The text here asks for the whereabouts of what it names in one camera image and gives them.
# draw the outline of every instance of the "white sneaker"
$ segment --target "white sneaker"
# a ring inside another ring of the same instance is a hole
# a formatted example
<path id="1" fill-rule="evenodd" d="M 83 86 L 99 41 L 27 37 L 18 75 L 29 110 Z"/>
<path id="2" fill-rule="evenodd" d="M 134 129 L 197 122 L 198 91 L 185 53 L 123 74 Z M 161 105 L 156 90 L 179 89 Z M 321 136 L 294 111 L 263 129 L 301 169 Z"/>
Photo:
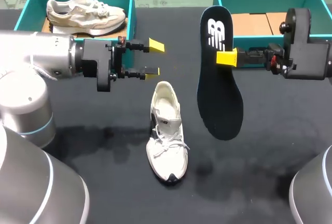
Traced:
<path id="1" fill-rule="evenodd" d="M 157 84 L 151 103 L 151 136 L 146 145 L 150 165 L 168 183 L 183 177 L 189 147 L 184 143 L 180 104 L 166 81 Z"/>
<path id="2" fill-rule="evenodd" d="M 120 27 L 126 19 L 123 9 L 98 0 L 49 0 L 46 12 L 53 33 L 57 34 L 105 35 Z"/>

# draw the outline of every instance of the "cardboard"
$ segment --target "cardboard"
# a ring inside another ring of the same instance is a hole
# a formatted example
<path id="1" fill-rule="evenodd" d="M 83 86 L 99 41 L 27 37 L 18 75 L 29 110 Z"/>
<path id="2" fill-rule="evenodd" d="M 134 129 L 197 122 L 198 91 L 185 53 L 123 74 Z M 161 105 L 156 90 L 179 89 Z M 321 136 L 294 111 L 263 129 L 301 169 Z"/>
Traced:
<path id="1" fill-rule="evenodd" d="M 118 38 L 118 36 L 127 36 L 127 24 L 128 24 L 128 18 L 126 18 L 126 20 L 124 21 L 123 27 L 118 32 L 110 33 L 105 36 L 92 37 L 92 36 L 89 36 L 84 33 L 73 34 L 73 36 L 74 36 L 74 38 L 98 38 L 98 39 Z M 45 22 L 44 22 L 41 32 L 51 33 L 50 23 L 47 18 L 45 18 Z"/>
<path id="2" fill-rule="evenodd" d="M 254 36 L 268 36 L 272 35 L 266 14 L 250 14 L 250 23 L 254 28 Z"/>
<path id="3" fill-rule="evenodd" d="M 285 12 L 232 14 L 234 36 L 280 35 L 280 23 L 285 21 Z"/>
<path id="4" fill-rule="evenodd" d="M 266 13 L 273 35 L 281 35 L 279 26 L 285 21 L 286 14 L 286 12 Z"/>
<path id="5" fill-rule="evenodd" d="M 250 14 L 232 14 L 233 35 L 234 36 L 252 36 L 254 28 L 252 24 L 248 24 Z"/>

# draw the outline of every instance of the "black insole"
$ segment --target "black insole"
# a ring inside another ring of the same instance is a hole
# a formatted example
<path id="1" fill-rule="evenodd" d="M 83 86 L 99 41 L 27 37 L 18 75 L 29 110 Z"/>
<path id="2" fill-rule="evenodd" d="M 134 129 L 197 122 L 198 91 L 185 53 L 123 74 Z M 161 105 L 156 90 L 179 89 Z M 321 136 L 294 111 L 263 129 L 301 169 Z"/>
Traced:
<path id="1" fill-rule="evenodd" d="M 223 6 L 206 9 L 201 18 L 201 72 L 197 103 L 205 127 L 217 139 L 235 138 L 243 120 L 243 101 L 232 67 L 216 64 L 217 51 L 233 49 L 233 23 Z"/>

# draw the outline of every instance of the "shoe box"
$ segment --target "shoe box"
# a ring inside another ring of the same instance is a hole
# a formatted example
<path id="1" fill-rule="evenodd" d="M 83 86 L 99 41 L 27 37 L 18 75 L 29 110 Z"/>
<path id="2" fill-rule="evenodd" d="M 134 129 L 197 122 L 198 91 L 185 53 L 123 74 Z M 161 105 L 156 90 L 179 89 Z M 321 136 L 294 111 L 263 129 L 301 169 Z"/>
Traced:
<path id="1" fill-rule="evenodd" d="M 285 21 L 289 8 L 309 8 L 310 37 L 332 39 L 332 15 L 324 0 L 213 0 L 232 14 L 234 47 L 267 47 L 269 43 L 283 45 L 279 25 Z M 261 64 L 245 67 L 262 67 Z"/>
<path id="2" fill-rule="evenodd" d="M 16 31 L 40 31 L 50 33 L 52 26 L 46 16 L 46 3 L 48 0 L 27 0 L 21 16 L 15 26 Z M 134 0 L 98 0 L 110 6 L 120 7 L 125 10 L 125 24 L 115 33 L 106 34 L 105 36 L 92 37 L 87 34 L 74 34 L 78 40 L 85 38 L 97 38 L 117 40 L 118 36 L 125 36 L 126 39 L 133 39 L 136 24 L 136 12 Z"/>

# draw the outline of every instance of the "white logo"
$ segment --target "white logo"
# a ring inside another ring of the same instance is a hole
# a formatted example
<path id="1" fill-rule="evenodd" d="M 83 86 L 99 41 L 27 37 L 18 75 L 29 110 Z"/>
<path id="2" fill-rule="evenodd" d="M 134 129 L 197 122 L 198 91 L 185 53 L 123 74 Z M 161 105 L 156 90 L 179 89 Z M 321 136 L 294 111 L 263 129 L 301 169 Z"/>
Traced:
<path id="1" fill-rule="evenodd" d="M 209 37 L 209 45 L 224 51 L 225 44 L 222 44 L 222 41 L 225 40 L 224 24 L 221 21 L 216 22 L 212 18 L 208 20 L 207 24 L 207 31 L 211 35 L 211 37 Z"/>

